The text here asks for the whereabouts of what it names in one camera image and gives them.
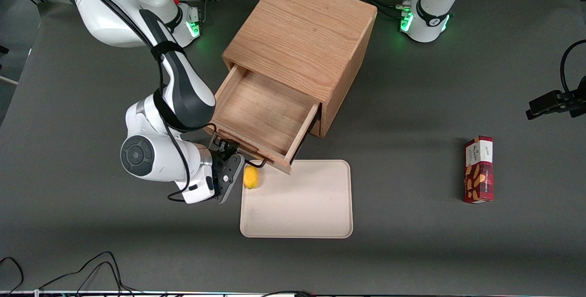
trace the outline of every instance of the wooden drawer cabinet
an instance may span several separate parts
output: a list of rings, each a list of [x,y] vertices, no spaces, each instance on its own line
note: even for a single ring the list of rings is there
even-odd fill
[[[358,0],[260,0],[222,54],[220,138],[291,172],[308,131],[324,137],[368,45],[377,9]]]

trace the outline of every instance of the drawer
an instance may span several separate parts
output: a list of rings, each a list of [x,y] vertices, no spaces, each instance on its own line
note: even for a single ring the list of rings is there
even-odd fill
[[[258,72],[234,65],[216,92],[212,122],[220,138],[290,174],[320,103]]]

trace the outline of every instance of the yellow fruit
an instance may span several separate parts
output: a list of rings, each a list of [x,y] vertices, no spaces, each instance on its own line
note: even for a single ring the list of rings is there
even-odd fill
[[[248,189],[253,189],[258,185],[258,169],[253,166],[246,166],[244,168],[244,176],[242,179],[244,186]]]

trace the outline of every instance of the beige tray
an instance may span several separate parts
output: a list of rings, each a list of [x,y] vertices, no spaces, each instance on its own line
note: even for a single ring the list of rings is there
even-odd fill
[[[259,169],[243,186],[240,232],[249,238],[347,238],[352,234],[350,166],[344,160],[295,160],[291,176]]]

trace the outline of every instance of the red snack box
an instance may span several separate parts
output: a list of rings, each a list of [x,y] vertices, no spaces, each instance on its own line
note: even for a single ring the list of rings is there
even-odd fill
[[[464,202],[492,201],[492,137],[479,136],[466,144]]]

